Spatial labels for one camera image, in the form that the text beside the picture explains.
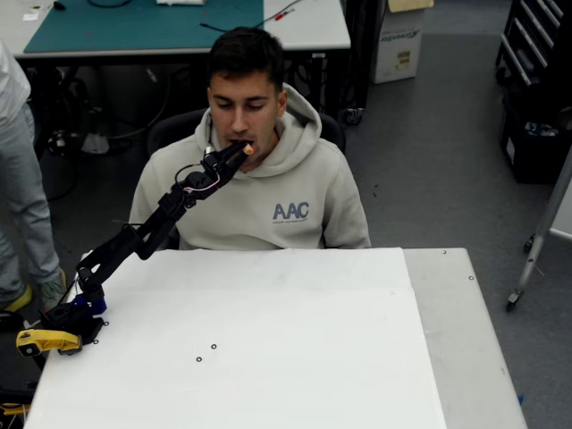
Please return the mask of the tattooed bystander hand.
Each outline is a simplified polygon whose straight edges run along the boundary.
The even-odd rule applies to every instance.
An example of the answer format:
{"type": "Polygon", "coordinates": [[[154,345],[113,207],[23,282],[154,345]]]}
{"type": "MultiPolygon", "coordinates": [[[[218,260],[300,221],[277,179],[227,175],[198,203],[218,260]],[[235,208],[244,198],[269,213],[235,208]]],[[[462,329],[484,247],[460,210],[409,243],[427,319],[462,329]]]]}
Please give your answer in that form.
{"type": "Polygon", "coordinates": [[[39,289],[42,294],[44,311],[47,312],[56,307],[61,302],[67,291],[64,270],[61,269],[60,273],[53,280],[40,283],[39,289]]]}

